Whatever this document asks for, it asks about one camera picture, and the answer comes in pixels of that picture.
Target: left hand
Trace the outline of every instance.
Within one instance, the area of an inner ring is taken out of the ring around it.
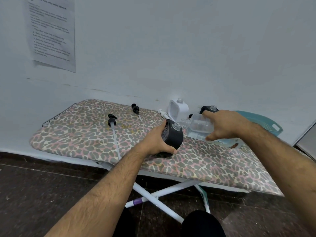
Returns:
[[[164,143],[161,138],[161,134],[165,126],[166,120],[164,120],[160,126],[157,126],[148,132],[145,138],[140,141],[139,145],[142,145],[146,149],[148,155],[155,155],[162,151],[172,154],[177,153],[177,150],[174,147]]]

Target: forearm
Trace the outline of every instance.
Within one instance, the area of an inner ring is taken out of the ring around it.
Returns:
[[[137,144],[46,234],[112,236],[148,150]]]
[[[312,226],[316,221],[316,163],[256,124],[240,134],[285,197]]]

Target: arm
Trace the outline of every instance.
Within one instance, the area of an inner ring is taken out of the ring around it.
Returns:
[[[206,139],[242,139],[310,226],[316,222],[316,163],[235,111],[204,111],[214,124]]]
[[[161,151],[177,152],[161,138],[165,125],[166,121],[150,131],[45,237],[112,236],[145,157]]]

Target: purple band on leg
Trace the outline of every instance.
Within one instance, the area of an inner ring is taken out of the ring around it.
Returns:
[[[141,204],[142,202],[143,202],[143,201],[142,201],[142,198],[141,198],[141,197],[138,198],[138,199],[133,200],[133,204],[134,204],[134,205]]]

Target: black pants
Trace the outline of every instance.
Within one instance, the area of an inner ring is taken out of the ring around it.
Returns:
[[[135,222],[132,214],[124,207],[113,237],[135,237]],[[183,221],[181,237],[226,237],[221,224],[205,211],[193,211]]]

